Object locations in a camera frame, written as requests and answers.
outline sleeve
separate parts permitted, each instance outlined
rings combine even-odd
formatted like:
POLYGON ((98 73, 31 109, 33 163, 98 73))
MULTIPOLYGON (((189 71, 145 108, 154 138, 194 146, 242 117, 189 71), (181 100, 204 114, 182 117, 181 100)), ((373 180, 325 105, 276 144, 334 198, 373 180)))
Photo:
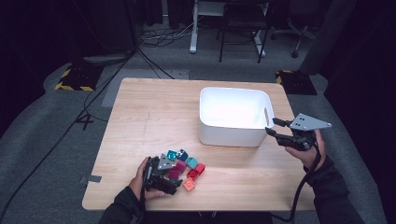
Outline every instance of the sleeve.
POLYGON ((315 192, 314 205, 321 224, 364 223, 347 197, 349 191, 343 176, 329 156, 323 165, 308 177, 307 183, 315 192))
POLYGON ((99 224, 141 223, 145 210, 144 199, 139 202, 131 188, 126 187, 116 196, 114 203, 102 214, 99 224))

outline white bin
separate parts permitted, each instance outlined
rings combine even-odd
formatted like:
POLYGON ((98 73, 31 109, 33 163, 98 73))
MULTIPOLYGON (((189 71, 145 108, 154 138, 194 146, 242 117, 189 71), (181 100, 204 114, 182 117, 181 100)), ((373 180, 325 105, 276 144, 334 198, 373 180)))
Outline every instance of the white bin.
POLYGON ((258 147, 272 128, 274 111, 263 91, 207 87, 200 96, 200 132, 203 144, 258 147))

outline chair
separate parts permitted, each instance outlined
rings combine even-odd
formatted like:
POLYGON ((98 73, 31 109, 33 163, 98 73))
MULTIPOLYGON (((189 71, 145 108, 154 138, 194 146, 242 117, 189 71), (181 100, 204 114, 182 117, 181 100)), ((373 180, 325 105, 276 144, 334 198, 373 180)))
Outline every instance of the chair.
POLYGON ((312 27, 318 27, 319 0, 289 0, 287 23, 289 29, 275 30, 271 39, 275 40, 277 35, 293 34, 299 36, 297 44, 291 57, 297 58, 298 49, 304 37, 315 39, 315 35, 310 32, 312 27))
POLYGON ((218 31, 216 39, 219 39, 219 33, 222 33, 221 48, 219 62, 221 63, 224 45, 246 45, 242 42, 224 42, 225 34, 229 31, 250 32, 251 41, 254 40, 260 30, 265 30, 264 37, 261 42, 261 50, 259 53, 258 63, 262 60, 262 53, 265 45, 265 40, 268 35, 270 27, 267 25, 263 4, 265 1, 258 0, 227 0, 224 6, 224 12, 221 20, 221 26, 218 31))

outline wooden table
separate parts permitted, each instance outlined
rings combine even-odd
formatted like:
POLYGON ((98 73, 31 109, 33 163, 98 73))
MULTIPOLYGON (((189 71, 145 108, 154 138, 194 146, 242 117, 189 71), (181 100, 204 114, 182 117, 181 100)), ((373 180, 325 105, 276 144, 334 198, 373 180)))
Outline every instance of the wooden table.
MULTIPOLYGON (((259 147, 214 147, 199 140, 199 99, 204 87, 235 87, 265 91, 275 116, 294 119, 278 84, 125 78, 114 104, 90 182, 84 208, 104 210, 129 184, 147 156, 185 149, 206 165, 187 191, 147 202, 148 210, 164 211, 287 211, 304 175, 301 162, 267 136, 259 147)), ((290 134, 275 126, 278 133, 290 134)), ((298 210, 314 210, 314 194, 305 185, 298 210)))

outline colored block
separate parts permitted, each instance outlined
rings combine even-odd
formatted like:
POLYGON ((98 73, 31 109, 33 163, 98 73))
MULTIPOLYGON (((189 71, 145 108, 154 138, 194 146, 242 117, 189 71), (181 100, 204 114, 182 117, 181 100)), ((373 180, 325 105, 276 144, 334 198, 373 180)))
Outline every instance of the colored block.
POLYGON ((180 171, 178 170, 177 167, 172 168, 169 171, 169 179, 174 179, 174 180, 178 180, 178 176, 180 175, 180 171))
POLYGON ((166 157, 168 158, 169 161, 175 161, 177 158, 177 152, 169 150, 166 157))
POLYGON ((199 163, 196 167, 195 170, 198 172, 199 175, 201 175, 204 170, 205 170, 205 165, 203 163, 199 163))
POLYGON ((194 169, 198 165, 198 161, 194 157, 189 157, 186 163, 191 169, 194 169))
POLYGON ((186 168, 187 168, 187 163, 184 162, 184 161, 178 161, 178 162, 176 163, 176 167, 177 167, 177 169, 180 171, 180 173, 183 174, 184 171, 185 171, 186 168))
POLYGON ((195 183, 191 178, 188 178, 186 181, 184 181, 183 186, 186 188, 186 190, 191 190, 195 187, 195 183))
POLYGON ((198 171, 191 169, 189 170, 189 172, 187 173, 187 177, 191 178, 192 180, 195 180, 198 177, 199 173, 198 171))
POLYGON ((183 149, 181 149, 177 153, 177 159, 178 160, 185 161, 188 157, 189 157, 189 154, 187 154, 187 152, 185 150, 183 150, 183 149))

